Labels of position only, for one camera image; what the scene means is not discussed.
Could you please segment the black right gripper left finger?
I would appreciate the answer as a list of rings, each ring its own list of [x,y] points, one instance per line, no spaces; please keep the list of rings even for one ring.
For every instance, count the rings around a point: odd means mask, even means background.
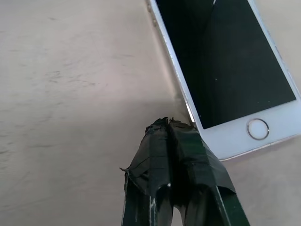
[[[125,198],[121,226],[172,224],[172,167],[167,125],[165,117],[146,128],[130,166],[123,170]]]

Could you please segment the white smartphone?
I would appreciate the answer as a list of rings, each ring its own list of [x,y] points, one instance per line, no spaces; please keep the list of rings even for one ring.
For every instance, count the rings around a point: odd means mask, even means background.
[[[145,0],[192,124],[220,160],[301,135],[301,94],[254,0]]]

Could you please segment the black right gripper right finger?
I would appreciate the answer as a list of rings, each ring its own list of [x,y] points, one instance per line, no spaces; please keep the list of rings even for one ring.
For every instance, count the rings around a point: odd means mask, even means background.
[[[175,205],[183,226],[250,226],[224,165],[191,125],[170,119]]]

